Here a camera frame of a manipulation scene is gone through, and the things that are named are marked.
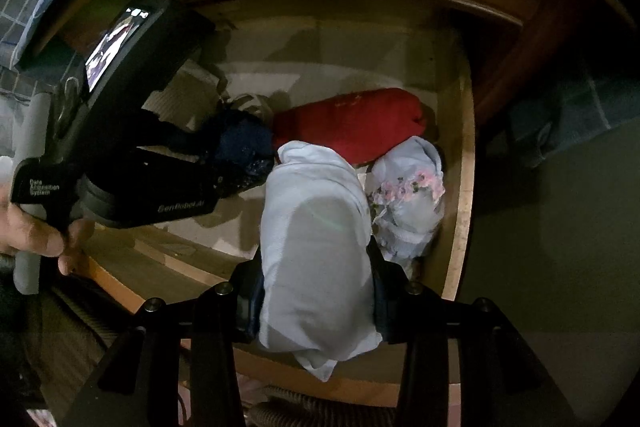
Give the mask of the person's left hand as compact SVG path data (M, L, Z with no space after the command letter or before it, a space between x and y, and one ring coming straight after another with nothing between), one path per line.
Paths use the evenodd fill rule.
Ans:
M74 221L66 233L50 227L12 204L10 186L1 184L1 269L9 270L20 251L58 259L63 275L75 272L84 263L82 252L94 232L94 222Z

